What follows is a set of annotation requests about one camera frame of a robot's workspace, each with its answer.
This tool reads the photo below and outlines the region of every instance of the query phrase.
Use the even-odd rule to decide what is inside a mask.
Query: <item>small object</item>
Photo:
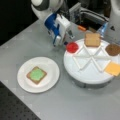
[[[115,31],[115,27],[114,26],[111,26],[111,28],[110,28],[111,30],[113,30],[113,31]]]
[[[86,28],[83,27],[83,26],[81,26],[81,25],[78,26],[78,29],[79,29],[79,30],[82,30],[82,31],[86,31]]]
[[[120,65],[114,62],[110,62],[105,68],[105,72],[118,76],[120,74]]]
[[[44,70],[36,66],[27,74],[27,78],[37,85],[46,75]]]
[[[68,44],[68,42],[67,42],[67,41],[65,41],[65,42],[64,42],[64,45],[67,45],[67,44]]]
[[[70,42],[66,46],[66,50],[70,53],[75,53],[79,49],[79,46],[75,42]]]
[[[71,39],[73,39],[73,38],[75,37],[75,36],[73,36],[73,33],[72,33],[71,30],[68,31],[68,35],[69,35],[69,37],[70,37]]]
[[[105,50],[110,56],[116,56],[120,53],[120,46],[116,44],[109,44]]]
[[[98,30],[97,30],[97,33],[99,33],[101,35],[101,38],[104,38],[105,36],[105,31],[106,31],[106,28],[108,26],[108,23],[106,22],[105,24],[103,24],[103,26],[101,26]]]
[[[86,33],[84,43],[87,47],[99,47],[101,43],[99,33]]]

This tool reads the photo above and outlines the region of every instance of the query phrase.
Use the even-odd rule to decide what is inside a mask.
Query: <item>green food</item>
[[[45,75],[45,73],[41,70],[41,69],[35,69],[30,73],[30,78],[32,80],[36,80],[39,81],[43,76]]]

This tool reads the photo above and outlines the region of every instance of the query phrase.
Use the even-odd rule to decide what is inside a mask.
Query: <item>bread slice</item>
[[[86,33],[84,44],[87,47],[99,47],[101,43],[99,33]]]
[[[36,85],[43,80],[47,73],[39,67],[34,67],[26,76]]]

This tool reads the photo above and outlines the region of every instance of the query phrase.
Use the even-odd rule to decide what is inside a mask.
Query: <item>cable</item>
[[[103,17],[103,16],[101,16],[101,15],[98,15],[98,14],[96,14],[96,13],[93,13],[93,12],[91,12],[91,11],[81,10],[80,12],[87,12],[87,13],[94,14],[94,15],[96,15],[96,16],[102,18],[104,21],[109,22],[105,17]]]
[[[64,0],[63,4],[64,4],[65,16],[68,18],[68,20],[70,20],[70,13],[69,13],[68,1]]]

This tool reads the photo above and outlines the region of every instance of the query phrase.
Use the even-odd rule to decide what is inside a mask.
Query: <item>cheese slice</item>
[[[105,72],[114,75],[114,76],[118,76],[120,74],[120,65],[114,62],[110,62],[106,68],[105,68]]]

